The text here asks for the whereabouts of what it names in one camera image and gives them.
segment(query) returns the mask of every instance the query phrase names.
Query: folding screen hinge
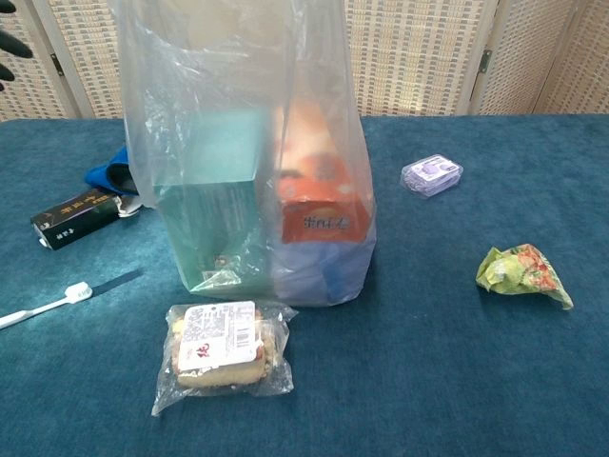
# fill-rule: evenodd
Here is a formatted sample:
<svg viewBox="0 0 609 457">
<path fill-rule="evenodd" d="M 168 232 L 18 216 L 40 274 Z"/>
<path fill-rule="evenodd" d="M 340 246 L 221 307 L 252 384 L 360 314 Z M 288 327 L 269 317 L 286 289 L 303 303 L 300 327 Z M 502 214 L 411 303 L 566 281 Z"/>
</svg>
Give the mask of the folding screen hinge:
<svg viewBox="0 0 609 457">
<path fill-rule="evenodd" d="M 64 69 L 61 68 L 61 64 L 59 63 L 59 59 L 57 58 L 57 55 L 55 53 L 51 54 L 50 59 L 53 61 L 53 65 L 55 66 L 55 69 L 57 70 L 57 74 L 59 74 L 60 76 L 63 76 Z"/>
<path fill-rule="evenodd" d="M 478 67 L 478 73 L 486 73 L 488 71 L 488 64 L 491 62 L 492 50 L 484 50 L 482 53 L 482 59 L 480 60 L 480 66 Z"/>
</svg>

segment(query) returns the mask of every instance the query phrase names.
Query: orange box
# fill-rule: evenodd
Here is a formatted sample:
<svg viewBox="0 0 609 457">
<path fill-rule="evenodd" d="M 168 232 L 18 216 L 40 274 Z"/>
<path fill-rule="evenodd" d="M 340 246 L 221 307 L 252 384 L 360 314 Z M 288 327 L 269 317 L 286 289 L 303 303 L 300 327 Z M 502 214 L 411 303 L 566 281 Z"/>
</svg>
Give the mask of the orange box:
<svg viewBox="0 0 609 457">
<path fill-rule="evenodd" d="M 278 153 L 283 119 L 279 111 Z M 365 239 L 370 214 L 317 105 L 299 102 L 291 108 L 278 167 L 284 243 Z"/>
</svg>

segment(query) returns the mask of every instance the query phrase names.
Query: black box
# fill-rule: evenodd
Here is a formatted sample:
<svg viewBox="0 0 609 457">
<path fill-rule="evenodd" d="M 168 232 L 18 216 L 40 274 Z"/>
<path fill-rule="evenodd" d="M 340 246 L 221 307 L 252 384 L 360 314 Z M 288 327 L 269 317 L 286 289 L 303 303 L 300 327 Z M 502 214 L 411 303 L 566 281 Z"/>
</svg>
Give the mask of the black box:
<svg viewBox="0 0 609 457">
<path fill-rule="evenodd" d="M 30 221 L 45 248 L 59 249 L 118 219 L 116 195 L 91 189 Z"/>
</svg>

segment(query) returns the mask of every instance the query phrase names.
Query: plastic bag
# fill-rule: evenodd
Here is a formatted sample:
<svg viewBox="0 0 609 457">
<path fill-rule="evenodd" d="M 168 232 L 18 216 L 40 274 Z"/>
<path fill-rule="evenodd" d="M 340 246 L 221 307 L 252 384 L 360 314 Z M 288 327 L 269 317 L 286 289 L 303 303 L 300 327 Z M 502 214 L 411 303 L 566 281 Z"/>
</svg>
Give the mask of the plastic bag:
<svg viewBox="0 0 609 457">
<path fill-rule="evenodd" d="M 501 252 L 492 247 L 478 267 L 476 283 L 486 291 L 505 295 L 542 293 L 572 309 L 573 300 L 564 289 L 548 259 L 533 245 L 520 245 Z"/>
<path fill-rule="evenodd" d="M 376 243 L 341 0 L 114 0 L 129 166 L 186 288 L 324 306 Z"/>
<path fill-rule="evenodd" d="M 171 307 L 152 415 L 187 396 L 291 391 L 284 349 L 296 314 L 268 302 Z"/>
</svg>

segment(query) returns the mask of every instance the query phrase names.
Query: green candy wrapper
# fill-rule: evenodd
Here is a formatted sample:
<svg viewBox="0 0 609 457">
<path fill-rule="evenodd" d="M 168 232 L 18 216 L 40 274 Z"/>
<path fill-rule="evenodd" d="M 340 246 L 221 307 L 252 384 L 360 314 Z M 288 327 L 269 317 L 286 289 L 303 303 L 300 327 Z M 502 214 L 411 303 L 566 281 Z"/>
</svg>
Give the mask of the green candy wrapper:
<svg viewBox="0 0 609 457">
<path fill-rule="evenodd" d="M 573 302 L 548 260 L 533 245 L 501 252 L 491 248 L 476 274 L 476 283 L 487 291 L 506 295 L 543 293 L 571 309 Z"/>
</svg>

